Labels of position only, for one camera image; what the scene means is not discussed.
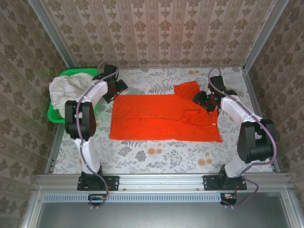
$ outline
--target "gray panel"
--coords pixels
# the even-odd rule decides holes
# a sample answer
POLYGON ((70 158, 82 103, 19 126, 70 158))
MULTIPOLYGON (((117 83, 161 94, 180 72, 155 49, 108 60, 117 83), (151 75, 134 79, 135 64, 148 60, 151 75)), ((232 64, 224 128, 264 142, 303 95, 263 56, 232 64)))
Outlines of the gray panel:
POLYGON ((234 209, 219 203, 46 203, 39 228, 289 228, 280 193, 259 193, 234 209))

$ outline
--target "orange t-shirt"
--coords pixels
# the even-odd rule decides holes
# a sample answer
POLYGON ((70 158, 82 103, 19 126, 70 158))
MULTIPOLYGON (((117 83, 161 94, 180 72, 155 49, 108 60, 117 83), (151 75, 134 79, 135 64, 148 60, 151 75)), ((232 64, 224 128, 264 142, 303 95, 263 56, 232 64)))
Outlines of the orange t-shirt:
POLYGON ((173 95, 119 95, 114 100, 110 139, 222 142, 217 111, 192 101, 196 81, 174 86, 173 95))

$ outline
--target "wall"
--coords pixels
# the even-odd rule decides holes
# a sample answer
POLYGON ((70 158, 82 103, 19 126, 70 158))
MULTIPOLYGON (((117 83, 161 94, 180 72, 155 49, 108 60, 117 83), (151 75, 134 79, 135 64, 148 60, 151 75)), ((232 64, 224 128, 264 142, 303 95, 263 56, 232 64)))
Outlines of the wall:
POLYGON ((240 66, 274 0, 41 0, 79 67, 240 66))
POLYGON ((66 67, 26 0, 0 1, 0 227, 17 227, 56 126, 48 84, 66 67))
POLYGON ((275 123, 279 164, 304 209, 304 1, 290 0, 249 71, 264 117, 275 123))

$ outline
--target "white cloth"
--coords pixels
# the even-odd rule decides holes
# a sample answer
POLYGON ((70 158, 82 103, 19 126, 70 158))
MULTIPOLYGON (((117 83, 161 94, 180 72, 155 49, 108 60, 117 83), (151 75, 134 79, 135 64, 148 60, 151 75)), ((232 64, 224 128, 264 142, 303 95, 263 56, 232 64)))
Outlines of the white cloth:
POLYGON ((64 118, 66 101, 79 98, 90 87, 92 78, 86 73, 55 77, 49 84, 49 94, 54 110, 58 109, 64 118))

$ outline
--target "black bracket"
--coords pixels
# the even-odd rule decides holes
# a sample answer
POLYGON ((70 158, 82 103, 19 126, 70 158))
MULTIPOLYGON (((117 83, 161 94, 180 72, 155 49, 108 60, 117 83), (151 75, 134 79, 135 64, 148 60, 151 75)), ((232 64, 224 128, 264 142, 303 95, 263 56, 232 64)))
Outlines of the black bracket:
POLYGON ((224 167, 221 167, 218 175, 203 176, 204 190, 247 190, 246 181, 242 177, 227 177, 224 167))
MULTIPOLYGON (((118 191, 119 176, 103 176, 102 169, 98 172, 108 185, 109 191, 118 191)), ((105 185, 102 180, 94 174, 81 172, 77 185, 78 191, 105 191, 105 185)))

